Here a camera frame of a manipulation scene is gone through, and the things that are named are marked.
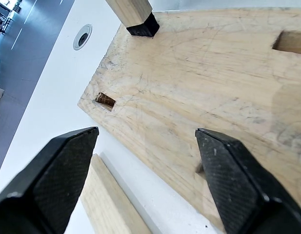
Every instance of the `wooden leg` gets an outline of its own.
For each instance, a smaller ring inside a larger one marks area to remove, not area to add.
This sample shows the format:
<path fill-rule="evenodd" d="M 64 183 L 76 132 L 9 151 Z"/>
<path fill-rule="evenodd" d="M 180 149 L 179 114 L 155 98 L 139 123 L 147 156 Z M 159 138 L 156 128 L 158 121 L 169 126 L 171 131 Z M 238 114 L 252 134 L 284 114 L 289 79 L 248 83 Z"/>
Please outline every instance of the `wooden leg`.
<path fill-rule="evenodd" d="M 133 36 L 153 37 L 159 25 L 148 0 L 106 0 Z"/>

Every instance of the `plywood board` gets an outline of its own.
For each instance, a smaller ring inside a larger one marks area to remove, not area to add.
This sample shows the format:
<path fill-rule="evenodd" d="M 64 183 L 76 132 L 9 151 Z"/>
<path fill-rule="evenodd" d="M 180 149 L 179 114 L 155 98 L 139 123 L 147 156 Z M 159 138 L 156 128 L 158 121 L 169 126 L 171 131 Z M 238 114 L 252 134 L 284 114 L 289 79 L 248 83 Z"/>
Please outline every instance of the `plywood board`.
<path fill-rule="evenodd" d="M 120 27 L 79 107 L 220 228 L 196 173 L 198 127 L 241 140 L 301 205 L 301 54 L 272 49 L 283 30 L 301 35 L 301 10 L 155 16 L 152 39 Z"/>
<path fill-rule="evenodd" d="M 151 233 L 98 155 L 91 160 L 80 197 L 95 233 Z"/>

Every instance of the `white surface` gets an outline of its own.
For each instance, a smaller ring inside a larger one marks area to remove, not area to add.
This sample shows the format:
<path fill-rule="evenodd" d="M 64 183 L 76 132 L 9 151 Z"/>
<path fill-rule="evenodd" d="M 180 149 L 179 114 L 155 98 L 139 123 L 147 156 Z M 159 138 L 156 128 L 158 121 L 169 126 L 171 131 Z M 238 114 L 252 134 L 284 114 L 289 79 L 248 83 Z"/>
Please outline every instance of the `white surface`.
<path fill-rule="evenodd" d="M 300 1 L 241 0 L 151 0 L 154 10 L 220 8 L 242 6 L 301 6 Z M 87 44 L 74 51 L 77 32 L 93 25 Z M 120 21 L 104 0 L 75 0 L 48 59 L 0 170 L 0 191 L 32 160 L 51 138 L 97 125 L 77 102 L 104 56 Z M 121 173 L 121 183 L 148 221 L 162 233 L 201 233 L 207 220 L 177 193 L 119 144 L 104 129 L 94 150 L 104 152 L 110 167 Z M 78 203 L 66 233 L 93 234 L 85 211 Z"/>

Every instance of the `wooden stick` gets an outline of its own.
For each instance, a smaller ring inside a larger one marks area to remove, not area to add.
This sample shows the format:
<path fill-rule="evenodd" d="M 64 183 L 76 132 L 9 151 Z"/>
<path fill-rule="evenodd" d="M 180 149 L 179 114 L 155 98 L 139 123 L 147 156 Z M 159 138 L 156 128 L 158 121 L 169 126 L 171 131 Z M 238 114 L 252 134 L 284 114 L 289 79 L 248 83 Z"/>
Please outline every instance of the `wooden stick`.
<path fill-rule="evenodd" d="M 92 157 L 80 198 L 96 233 L 151 233 L 98 155 Z"/>

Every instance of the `wooden board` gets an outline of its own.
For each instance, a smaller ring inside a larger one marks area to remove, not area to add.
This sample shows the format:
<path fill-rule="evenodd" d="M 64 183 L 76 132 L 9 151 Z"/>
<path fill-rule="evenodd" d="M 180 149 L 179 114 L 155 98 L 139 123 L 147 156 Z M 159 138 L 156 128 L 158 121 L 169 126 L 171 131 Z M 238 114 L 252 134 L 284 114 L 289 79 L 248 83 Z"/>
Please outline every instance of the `wooden board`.
<path fill-rule="evenodd" d="M 154 38 L 120 27 L 79 107 L 217 227 L 195 172 L 198 127 L 241 140 L 301 205 L 301 54 L 272 49 L 283 30 L 301 34 L 301 10 L 155 16 Z M 111 112 L 94 101 L 99 92 L 116 101 Z"/>
<path fill-rule="evenodd" d="M 80 197 L 95 233 L 151 233 L 98 155 L 91 160 Z"/>

